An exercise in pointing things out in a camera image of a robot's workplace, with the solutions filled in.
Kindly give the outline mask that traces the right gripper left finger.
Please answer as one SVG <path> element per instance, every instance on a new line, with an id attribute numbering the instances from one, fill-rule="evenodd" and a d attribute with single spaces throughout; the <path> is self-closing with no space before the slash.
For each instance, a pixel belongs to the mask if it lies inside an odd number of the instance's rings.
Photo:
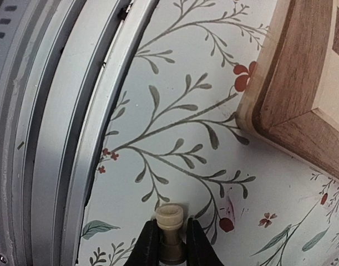
<path id="1" fill-rule="evenodd" d="M 147 221 L 124 266 L 159 265 L 160 229 L 156 220 Z"/>

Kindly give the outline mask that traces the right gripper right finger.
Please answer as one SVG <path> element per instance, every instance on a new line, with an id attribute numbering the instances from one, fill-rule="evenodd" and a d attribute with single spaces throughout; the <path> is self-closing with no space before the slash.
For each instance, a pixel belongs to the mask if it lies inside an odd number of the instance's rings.
<path id="1" fill-rule="evenodd" d="M 223 266 L 198 220 L 188 219 L 186 230 L 186 265 Z"/>

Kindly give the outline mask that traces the light piece among dark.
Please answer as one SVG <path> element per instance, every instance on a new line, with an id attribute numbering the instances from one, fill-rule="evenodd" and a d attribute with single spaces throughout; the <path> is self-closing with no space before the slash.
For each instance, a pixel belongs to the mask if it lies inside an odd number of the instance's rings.
<path id="1" fill-rule="evenodd" d="M 162 231 L 159 260 L 167 265 L 179 265 L 186 260 L 186 245 L 180 236 L 184 211 L 177 204 L 166 204 L 156 210 L 156 222 Z"/>

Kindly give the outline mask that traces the wooden chess board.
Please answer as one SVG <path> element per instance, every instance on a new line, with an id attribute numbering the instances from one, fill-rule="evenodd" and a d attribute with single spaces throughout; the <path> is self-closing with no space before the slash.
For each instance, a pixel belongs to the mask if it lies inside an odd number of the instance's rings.
<path id="1" fill-rule="evenodd" d="M 339 180 L 339 1 L 278 1 L 236 122 Z"/>

